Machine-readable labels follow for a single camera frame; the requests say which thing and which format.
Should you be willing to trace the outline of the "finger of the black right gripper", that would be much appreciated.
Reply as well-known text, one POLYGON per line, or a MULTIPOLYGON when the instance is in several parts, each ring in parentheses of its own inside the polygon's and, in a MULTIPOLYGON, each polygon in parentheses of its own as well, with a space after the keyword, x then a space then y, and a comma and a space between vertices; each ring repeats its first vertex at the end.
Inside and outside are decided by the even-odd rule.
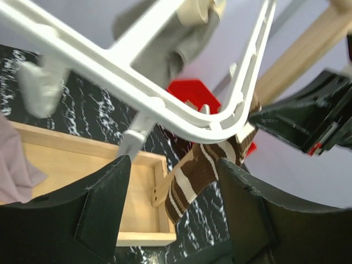
POLYGON ((282 142, 302 151, 313 130, 318 127, 312 115, 316 109, 327 109, 327 103, 317 102, 332 90, 328 83, 338 74, 324 70, 297 93, 262 107, 249 115, 249 122, 282 142))

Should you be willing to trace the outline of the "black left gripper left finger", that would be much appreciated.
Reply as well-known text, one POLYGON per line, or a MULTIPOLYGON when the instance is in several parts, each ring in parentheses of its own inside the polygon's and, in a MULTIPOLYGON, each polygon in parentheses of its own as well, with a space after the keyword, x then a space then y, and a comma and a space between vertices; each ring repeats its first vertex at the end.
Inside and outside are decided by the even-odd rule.
POLYGON ((113 263, 131 160, 27 203, 1 206, 1 263, 113 263))

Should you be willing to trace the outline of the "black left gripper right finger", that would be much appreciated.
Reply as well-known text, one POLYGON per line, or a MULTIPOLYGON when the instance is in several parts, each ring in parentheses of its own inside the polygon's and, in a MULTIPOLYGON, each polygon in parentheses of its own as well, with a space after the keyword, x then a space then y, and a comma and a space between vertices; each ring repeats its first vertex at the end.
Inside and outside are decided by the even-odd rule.
POLYGON ((234 263, 351 263, 351 209, 291 195, 221 158, 234 263))

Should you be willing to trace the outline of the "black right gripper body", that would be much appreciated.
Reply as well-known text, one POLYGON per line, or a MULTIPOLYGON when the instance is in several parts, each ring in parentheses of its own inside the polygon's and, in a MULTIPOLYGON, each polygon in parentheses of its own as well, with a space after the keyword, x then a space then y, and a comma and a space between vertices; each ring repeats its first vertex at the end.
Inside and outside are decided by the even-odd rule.
POLYGON ((318 108, 312 115, 318 127, 302 147, 302 152, 310 156, 321 155, 335 145, 351 149, 351 34, 346 39, 348 64, 328 83, 332 88, 328 95, 316 100, 326 102, 327 109, 318 108))

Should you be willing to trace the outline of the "brown striped sock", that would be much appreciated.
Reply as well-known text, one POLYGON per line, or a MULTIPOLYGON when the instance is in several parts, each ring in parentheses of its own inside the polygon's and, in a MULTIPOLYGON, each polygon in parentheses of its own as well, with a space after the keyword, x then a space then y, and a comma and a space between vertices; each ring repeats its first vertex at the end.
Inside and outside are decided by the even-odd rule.
POLYGON ((173 179, 164 207, 172 223, 176 224, 199 194, 218 180, 216 164, 220 158, 226 158, 239 167, 243 164, 257 131, 257 128, 246 122, 237 134, 225 141, 193 144, 193 157, 186 159, 183 165, 170 173, 173 179))

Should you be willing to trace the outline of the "white plastic clip hanger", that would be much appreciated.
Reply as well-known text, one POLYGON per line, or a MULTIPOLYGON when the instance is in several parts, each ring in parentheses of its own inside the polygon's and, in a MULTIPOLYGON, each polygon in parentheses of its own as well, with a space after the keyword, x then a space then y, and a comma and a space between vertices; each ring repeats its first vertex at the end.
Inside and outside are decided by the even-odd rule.
POLYGON ((181 1, 157 1, 114 45, 103 49, 32 1, 1 1, 1 21, 44 53, 40 66, 20 64, 19 87, 27 111, 38 118, 50 116, 62 94, 61 81, 74 70, 137 110, 119 155, 135 158, 156 123, 201 144, 236 134, 249 115, 276 2, 263 1, 243 60, 233 72, 227 100, 214 115, 193 110, 131 67, 180 5, 181 1))

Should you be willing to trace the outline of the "wooden clothes rack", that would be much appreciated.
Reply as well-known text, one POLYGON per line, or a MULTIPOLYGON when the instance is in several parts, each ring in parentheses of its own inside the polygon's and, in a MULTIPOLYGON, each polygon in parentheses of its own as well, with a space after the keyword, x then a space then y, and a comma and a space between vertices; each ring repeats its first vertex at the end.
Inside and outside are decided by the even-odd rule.
MULTIPOLYGON (((351 1, 331 1, 330 6, 291 45, 264 76, 257 76, 254 91, 273 87, 267 98, 289 86, 306 68, 351 30, 351 1)), ((48 178, 34 188, 34 197, 72 184, 101 169, 113 160, 120 145, 77 137, 38 127, 14 123, 25 156, 48 178)), ((173 176, 166 172, 163 156, 138 151, 137 170, 130 171, 134 184, 122 213, 118 246, 163 246, 175 241, 171 221, 161 204, 166 199, 173 176)))

